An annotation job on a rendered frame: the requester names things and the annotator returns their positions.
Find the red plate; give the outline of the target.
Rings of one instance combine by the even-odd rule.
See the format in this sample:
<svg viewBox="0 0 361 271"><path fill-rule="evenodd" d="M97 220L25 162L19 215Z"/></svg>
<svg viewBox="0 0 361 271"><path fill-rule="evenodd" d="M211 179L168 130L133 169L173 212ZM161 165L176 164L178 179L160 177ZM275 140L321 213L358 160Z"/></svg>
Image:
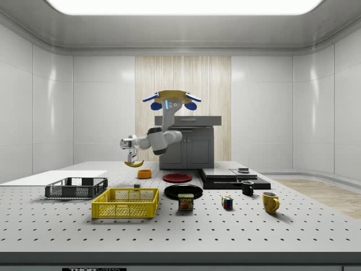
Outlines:
<svg viewBox="0 0 361 271"><path fill-rule="evenodd" d="M190 174L184 174L184 173L171 173L164 175L162 179L166 182L171 182L171 183L184 183L191 181L192 176Z"/></svg>

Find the yellow basket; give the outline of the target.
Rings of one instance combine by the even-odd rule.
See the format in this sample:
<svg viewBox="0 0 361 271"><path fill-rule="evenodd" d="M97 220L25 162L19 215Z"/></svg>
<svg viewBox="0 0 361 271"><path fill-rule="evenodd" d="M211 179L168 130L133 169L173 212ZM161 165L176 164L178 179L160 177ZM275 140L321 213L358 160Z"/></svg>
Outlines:
<svg viewBox="0 0 361 271"><path fill-rule="evenodd" d="M91 202L93 218L152 218L159 189L110 188Z"/></svg>

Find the black plate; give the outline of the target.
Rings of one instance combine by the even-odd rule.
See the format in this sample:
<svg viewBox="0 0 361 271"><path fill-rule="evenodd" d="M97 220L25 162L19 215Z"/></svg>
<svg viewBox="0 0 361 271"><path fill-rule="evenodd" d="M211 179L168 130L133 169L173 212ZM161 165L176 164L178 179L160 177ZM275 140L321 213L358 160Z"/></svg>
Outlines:
<svg viewBox="0 0 361 271"><path fill-rule="evenodd" d="M194 199L197 199L202 196L202 192L202 188L187 184L171 185L164 190L165 195L171 199L178 199L179 194L193 194Z"/></svg>

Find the white cabinet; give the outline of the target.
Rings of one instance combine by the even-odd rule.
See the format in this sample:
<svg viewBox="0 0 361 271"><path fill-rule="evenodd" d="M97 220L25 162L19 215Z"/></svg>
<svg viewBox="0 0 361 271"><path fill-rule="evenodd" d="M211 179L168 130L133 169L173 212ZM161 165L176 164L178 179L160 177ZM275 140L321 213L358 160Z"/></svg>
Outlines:
<svg viewBox="0 0 361 271"><path fill-rule="evenodd" d="M202 169L214 167L214 129L212 126L171 127L182 133L180 142L168 145L160 156L160 169Z"/></svg>

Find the dark grey basket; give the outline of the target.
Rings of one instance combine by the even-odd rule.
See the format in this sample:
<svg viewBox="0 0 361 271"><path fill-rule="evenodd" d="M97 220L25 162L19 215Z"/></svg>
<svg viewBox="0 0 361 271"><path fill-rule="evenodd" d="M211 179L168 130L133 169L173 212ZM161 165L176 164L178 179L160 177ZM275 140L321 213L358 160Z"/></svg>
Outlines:
<svg viewBox="0 0 361 271"><path fill-rule="evenodd" d="M45 187L45 197L59 199L92 199L108 187L108 178L67 177Z"/></svg>

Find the flat-sided can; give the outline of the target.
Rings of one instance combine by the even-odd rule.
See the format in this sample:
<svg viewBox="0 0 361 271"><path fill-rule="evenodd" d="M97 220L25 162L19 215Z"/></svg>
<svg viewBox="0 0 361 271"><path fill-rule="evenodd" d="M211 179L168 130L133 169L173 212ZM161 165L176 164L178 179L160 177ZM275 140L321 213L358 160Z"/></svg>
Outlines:
<svg viewBox="0 0 361 271"><path fill-rule="evenodd" d="M193 194L178 194L179 210L191 211L193 210Z"/></svg>

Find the white board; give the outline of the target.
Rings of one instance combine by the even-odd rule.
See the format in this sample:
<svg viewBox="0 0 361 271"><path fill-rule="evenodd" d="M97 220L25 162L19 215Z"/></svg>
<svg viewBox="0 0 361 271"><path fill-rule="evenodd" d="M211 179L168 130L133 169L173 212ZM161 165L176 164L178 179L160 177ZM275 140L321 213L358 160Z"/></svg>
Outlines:
<svg viewBox="0 0 361 271"><path fill-rule="evenodd" d="M107 171L48 171L0 184L0 186L46 186L67 177L98 177Z"/></svg>

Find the black stove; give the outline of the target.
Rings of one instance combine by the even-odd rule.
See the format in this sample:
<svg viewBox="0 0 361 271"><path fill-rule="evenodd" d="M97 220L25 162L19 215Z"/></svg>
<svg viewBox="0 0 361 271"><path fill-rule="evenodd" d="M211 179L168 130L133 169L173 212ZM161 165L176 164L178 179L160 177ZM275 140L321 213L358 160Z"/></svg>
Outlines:
<svg viewBox="0 0 361 271"><path fill-rule="evenodd" d="M254 182L254 189L271 189L268 181L258 177L257 173L249 168L205 168L199 169L198 173L204 189L241 189L242 181Z"/></svg>

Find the yellow mug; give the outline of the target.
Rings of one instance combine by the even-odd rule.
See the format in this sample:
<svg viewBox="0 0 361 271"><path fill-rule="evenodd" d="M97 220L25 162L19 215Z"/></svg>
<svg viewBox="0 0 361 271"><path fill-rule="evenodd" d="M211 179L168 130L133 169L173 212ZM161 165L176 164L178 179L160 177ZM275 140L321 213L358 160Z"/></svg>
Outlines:
<svg viewBox="0 0 361 271"><path fill-rule="evenodd" d="M275 214L280 207L279 196L272 192L262 193L263 206L267 213Z"/></svg>

